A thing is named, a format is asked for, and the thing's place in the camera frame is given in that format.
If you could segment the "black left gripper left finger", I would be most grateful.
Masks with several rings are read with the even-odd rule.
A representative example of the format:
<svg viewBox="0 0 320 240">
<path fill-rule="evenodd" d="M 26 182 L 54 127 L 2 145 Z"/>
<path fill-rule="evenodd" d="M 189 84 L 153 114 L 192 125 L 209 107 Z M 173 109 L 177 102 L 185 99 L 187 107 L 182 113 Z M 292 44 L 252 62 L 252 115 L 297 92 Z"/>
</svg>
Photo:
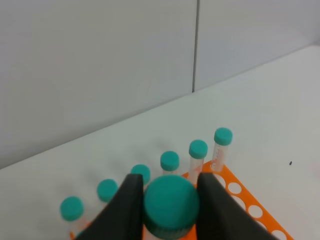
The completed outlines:
<svg viewBox="0 0 320 240">
<path fill-rule="evenodd" d="M 80 240 L 141 240 L 144 184 L 141 174 L 128 174 L 117 193 L 80 235 Z"/>
</svg>

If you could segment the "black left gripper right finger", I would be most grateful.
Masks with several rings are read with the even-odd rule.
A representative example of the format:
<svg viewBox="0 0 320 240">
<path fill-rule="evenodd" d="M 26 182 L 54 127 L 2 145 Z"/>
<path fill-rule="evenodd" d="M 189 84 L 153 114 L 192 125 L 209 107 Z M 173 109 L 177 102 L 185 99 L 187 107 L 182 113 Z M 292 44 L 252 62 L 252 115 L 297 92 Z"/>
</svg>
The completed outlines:
<svg viewBox="0 0 320 240">
<path fill-rule="evenodd" d="M 227 193 L 212 173 L 200 173 L 197 180 L 199 214 L 198 240 L 274 240 Z"/>
</svg>

